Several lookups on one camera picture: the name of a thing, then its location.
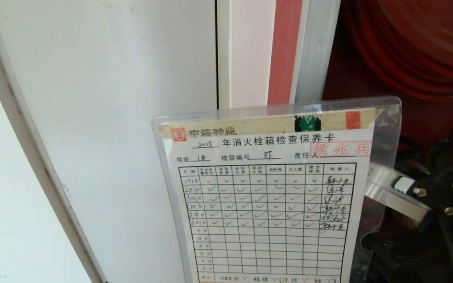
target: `checkmark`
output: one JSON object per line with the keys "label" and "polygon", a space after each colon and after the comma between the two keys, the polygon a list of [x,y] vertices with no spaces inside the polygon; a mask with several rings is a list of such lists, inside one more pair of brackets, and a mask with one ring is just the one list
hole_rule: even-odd
{"label": "checkmark", "polygon": [[295,214],[293,214],[293,215],[291,215],[291,216],[289,216],[289,214],[288,214],[288,215],[286,215],[286,216],[288,217],[288,219],[291,219],[291,218],[293,218],[293,217],[295,217],[295,216],[297,216],[297,215],[300,215],[300,214],[302,214],[302,213],[295,213]]}
{"label": "checkmark", "polygon": [[261,201],[261,199],[262,199],[263,197],[265,197],[265,195],[262,195],[259,199],[255,199],[255,202]]}
{"label": "checkmark", "polygon": [[319,195],[316,195],[316,196],[315,196],[315,197],[313,197],[312,199],[309,199],[309,201],[308,201],[308,202],[311,202],[311,201],[313,201],[313,200],[314,200],[314,199],[316,199],[317,197],[319,197]]}
{"label": "checkmark", "polygon": [[309,208],[309,207],[307,206],[307,210],[308,210],[308,211],[311,211],[311,210],[313,210],[316,206],[318,206],[318,204],[315,204],[314,206],[312,206],[312,208]]}
{"label": "checkmark", "polygon": [[297,195],[296,197],[290,198],[290,200],[295,200],[295,199],[297,199],[297,198],[299,198],[299,197],[301,197],[301,196],[302,196],[302,195]]}
{"label": "checkmark", "polygon": [[283,215],[283,214],[284,214],[284,213],[280,213],[280,214],[278,214],[278,215],[270,215],[270,217],[275,218],[275,217],[281,216],[281,215]]}
{"label": "checkmark", "polygon": [[314,213],[314,214],[312,214],[312,215],[308,215],[308,214],[307,214],[307,216],[305,216],[305,218],[313,217],[313,216],[316,215],[316,214],[317,214],[317,213]]}

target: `table grid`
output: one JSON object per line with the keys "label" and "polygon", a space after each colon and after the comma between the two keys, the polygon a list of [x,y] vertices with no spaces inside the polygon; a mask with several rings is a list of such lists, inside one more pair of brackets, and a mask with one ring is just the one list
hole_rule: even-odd
{"label": "table grid", "polygon": [[180,167],[202,279],[340,276],[356,163]]}

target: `black hose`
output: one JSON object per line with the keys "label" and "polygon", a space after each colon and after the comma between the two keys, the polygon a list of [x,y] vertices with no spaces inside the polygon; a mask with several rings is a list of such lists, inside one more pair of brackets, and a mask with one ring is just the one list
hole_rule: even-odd
{"label": "black hose", "polygon": [[448,255],[450,256],[450,261],[453,269],[453,235],[448,221],[448,216],[438,215],[438,222],[440,224],[440,229],[442,229],[442,234],[444,235],[445,244],[448,250]]}
{"label": "black hose", "polygon": [[408,145],[410,148],[406,150],[398,150],[396,154],[396,161],[403,160],[416,160],[424,151],[424,147],[417,140],[409,138],[408,136],[400,136],[400,143]]}

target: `red stamp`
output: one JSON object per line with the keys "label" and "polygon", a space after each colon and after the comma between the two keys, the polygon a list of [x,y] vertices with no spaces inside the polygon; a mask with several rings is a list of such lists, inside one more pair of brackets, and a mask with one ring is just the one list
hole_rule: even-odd
{"label": "red stamp", "polygon": [[185,128],[174,128],[171,129],[172,131],[172,139],[175,142],[185,142],[186,141],[186,133],[185,133]]}
{"label": "red stamp", "polygon": [[370,151],[372,150],[372,145],[367,143],[359,143],[355,151],[356,156],[370,156]]}
{"label": "red stamp", "polygon": [[347,129],[361,129],[361,112],[347,111],[345,113]]}

